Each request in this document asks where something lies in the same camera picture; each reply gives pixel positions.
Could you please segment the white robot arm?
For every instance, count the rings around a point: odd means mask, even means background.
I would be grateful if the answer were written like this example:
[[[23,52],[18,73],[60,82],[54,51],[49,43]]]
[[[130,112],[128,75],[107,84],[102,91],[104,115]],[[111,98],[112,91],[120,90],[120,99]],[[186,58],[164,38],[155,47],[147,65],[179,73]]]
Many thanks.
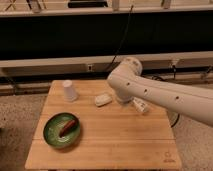
[[[213,127],[213,89],[147,79],[142,69],[137,58],[126,57],[108,75],[119,101],[141,98]]]

